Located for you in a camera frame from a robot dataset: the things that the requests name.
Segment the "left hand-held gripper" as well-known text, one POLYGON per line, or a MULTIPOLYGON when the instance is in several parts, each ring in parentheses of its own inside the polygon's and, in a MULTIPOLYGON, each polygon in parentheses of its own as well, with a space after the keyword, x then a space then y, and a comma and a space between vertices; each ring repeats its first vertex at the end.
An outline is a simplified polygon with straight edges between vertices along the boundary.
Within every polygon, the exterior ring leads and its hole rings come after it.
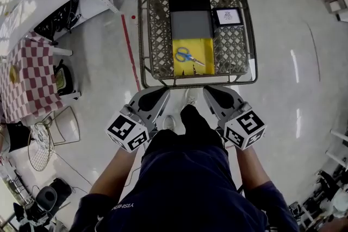
POLYGON ((131 153, 149 141, 170 98, 167 86, 155 86, 137 92, 129 103, 114 113, 105 128, 112 142, 131 153))

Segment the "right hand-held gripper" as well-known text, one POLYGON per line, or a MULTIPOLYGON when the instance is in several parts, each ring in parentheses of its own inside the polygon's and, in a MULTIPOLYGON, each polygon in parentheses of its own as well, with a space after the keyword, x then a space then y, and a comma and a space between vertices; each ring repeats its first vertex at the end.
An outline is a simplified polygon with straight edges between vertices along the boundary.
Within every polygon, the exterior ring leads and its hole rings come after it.
POLYGON ((203 96, 208 108, 218 119, 217 132, 224 141, 245 150, 262 138, 266 124, 235 90, 206 85, 203 87, 203 96))

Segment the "blue-handled scissors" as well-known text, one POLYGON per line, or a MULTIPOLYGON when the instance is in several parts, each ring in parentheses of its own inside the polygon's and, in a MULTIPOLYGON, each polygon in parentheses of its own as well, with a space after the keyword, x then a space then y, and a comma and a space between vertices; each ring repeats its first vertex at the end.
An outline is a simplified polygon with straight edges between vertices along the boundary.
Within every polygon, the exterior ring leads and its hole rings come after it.
POLYGON ((196 58, 194 58, 191 54, 190 51, 185 48, 185 47, 180 47, 176 50, 175 53, 175 59, 179 62, 187 62, 187 61, 191 61, 193 63, 199 64, 201 66, 204 66, 205 64, 202 63, 201 61, 197 60, 196 58))

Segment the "black box with yellow interior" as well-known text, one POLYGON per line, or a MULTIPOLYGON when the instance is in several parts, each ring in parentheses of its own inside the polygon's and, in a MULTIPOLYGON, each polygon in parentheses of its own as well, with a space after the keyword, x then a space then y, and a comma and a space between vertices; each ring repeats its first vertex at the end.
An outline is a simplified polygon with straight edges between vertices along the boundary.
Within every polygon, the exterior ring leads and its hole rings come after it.
POLYGON ((214 75, 213 20, 210 0, 169 0, 174 76, 214 75), (176 50, 185 47, 204 66, 179 62, 176 50))

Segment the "person's right forearm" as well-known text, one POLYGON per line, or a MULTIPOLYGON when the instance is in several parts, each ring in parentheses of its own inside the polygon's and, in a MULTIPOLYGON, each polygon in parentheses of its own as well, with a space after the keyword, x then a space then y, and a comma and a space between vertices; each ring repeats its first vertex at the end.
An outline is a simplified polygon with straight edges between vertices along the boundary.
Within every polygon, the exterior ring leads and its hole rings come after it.
POLYGON ((245 190, 255 189, 270 181, 253 147, 237 149, 237 161, 245 190))

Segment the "person's left forearm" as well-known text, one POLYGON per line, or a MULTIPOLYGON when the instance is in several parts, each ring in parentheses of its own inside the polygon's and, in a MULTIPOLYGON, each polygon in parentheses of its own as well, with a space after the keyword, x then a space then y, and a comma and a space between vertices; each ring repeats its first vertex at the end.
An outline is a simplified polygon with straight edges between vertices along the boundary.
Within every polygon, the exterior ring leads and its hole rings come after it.
POLYGON ((95 181, 89 194, 106 195, 118 201, 134 164, 136 153, 137 151, 129 153, 120 148, 95 181))

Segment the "person's left white shoe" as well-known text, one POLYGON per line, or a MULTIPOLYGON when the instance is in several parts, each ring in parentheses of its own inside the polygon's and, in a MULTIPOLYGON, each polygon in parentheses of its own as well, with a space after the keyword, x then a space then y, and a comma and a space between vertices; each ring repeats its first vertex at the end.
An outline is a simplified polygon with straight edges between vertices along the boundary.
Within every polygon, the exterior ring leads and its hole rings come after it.
POLYGON ((175 119, 171 115, 167 115, 163 120, 163 129, 175 131, 176 123, 175 119))

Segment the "person's white shoe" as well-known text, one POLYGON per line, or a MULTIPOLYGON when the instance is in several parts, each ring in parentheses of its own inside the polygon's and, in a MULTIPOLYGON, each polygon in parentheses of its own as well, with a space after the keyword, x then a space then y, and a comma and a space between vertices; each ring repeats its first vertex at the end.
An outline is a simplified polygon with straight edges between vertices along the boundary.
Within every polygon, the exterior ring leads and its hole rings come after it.
POLYGON ((185 92, 185 104, 195 105, 198 99, 198 92, 196 89, 187 89, 185 92))
POLYGON ((167 115, 163 120, 163 129, 175 131, 176 123, 175 119, 171 115, 167 115))

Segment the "person's black trousers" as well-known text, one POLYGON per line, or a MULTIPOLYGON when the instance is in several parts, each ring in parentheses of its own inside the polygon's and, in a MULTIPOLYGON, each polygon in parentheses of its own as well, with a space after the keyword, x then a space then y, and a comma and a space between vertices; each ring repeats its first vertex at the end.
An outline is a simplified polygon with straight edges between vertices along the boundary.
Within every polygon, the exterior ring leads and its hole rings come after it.
POLYGON ((178 135, 169 129, 155 134, 143 157, 171 151, 202 151, 206 148, 219 148, 226 155, 220 135, 212 129, 193 105, 186 105, 180 117, 185 127, 185 134, 178 135))

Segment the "brown wicker lattice table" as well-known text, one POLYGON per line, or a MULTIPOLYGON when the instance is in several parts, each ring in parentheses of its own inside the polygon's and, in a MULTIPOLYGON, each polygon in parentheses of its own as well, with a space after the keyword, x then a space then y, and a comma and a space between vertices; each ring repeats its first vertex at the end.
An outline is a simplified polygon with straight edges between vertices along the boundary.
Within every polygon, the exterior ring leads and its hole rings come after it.
POLYGON ((144 88, 158 85, 186 89, 205 85, 246 85, 258 79, 256 43, 248 0, 210 0, 213 10, 236 8, 241 23, 216 25, 213 18, 214 74, 174 74, 169 0, 138 0, 140 80, 144 88))

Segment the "person's right white shoe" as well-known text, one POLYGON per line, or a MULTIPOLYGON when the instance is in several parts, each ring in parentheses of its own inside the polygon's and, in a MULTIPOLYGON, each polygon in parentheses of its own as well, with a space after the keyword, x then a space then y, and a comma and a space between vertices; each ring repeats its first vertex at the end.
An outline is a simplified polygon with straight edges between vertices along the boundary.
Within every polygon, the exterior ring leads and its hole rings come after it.
POLYGON ((185 92, 185 104, 195 105, 198 99, 198 92, 196 89, 187 89, 185 92))

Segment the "person's dark blue shirt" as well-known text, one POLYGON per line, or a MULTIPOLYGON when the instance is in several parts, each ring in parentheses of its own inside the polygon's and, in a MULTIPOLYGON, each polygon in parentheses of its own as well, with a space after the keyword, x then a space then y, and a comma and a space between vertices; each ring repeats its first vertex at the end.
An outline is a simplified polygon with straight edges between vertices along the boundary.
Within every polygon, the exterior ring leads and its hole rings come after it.
POLYGON ((299 232, 272 182, 241 195, 226 153, 175 148, 144 157, 138 182, 120 202, 83 197, 71 232, 299 232))

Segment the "black yellow backpack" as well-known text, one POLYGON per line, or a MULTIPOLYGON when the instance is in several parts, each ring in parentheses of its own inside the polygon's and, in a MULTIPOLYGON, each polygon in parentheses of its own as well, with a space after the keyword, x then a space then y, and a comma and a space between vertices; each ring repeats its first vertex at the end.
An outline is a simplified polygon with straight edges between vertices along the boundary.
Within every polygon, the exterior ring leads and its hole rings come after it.
POLYGON ((57 66, 53 66, 55 83, 59 96, 69 95, 74 93, 72 74, 69 68, 64 64, 64 60, 61 59, 57 66))

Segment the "black framed picture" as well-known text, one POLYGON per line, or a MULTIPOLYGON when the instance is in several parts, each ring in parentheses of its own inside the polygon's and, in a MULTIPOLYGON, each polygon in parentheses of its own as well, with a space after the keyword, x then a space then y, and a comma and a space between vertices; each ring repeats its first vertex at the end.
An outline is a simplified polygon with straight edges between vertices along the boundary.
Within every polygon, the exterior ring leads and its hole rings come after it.
POLYGON ((243 17, 239 8, 214 8, 213 19, 218 27, 242 26, 243 17))

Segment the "red white checkered table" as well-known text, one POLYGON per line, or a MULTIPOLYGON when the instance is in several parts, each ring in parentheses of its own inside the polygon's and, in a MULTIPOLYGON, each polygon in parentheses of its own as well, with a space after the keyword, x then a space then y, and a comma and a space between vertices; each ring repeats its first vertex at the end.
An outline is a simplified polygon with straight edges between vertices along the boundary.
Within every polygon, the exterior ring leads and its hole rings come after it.
POLYGON ((39 117, 63 107, 53 70, 53 45, 35 32, 28 33, 0 64, 0 98, 7 123, 39 117), (9 79, 11 65, 20 70, 20 83, 9 79))

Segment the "black round device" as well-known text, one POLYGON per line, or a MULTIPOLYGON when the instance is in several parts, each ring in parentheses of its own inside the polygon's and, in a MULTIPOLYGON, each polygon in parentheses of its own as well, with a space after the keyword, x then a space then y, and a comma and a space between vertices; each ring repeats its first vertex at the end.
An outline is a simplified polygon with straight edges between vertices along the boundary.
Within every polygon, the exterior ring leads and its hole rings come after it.
POLYGON ((35 197, 38 207, 46 212, 51 211, 58 199, 56 190, 51 186, 43 187, 35 197))

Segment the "yellow round object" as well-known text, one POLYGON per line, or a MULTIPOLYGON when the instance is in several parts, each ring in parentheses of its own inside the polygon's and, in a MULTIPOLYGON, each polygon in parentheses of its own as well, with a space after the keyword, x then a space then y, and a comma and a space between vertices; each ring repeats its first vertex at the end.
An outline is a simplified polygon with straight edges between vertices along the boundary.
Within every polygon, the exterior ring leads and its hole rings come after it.
POLYGON ((9 79, 12 84, 20 83, 20 70, 16 65, 11 65, 9 70, 9 79))

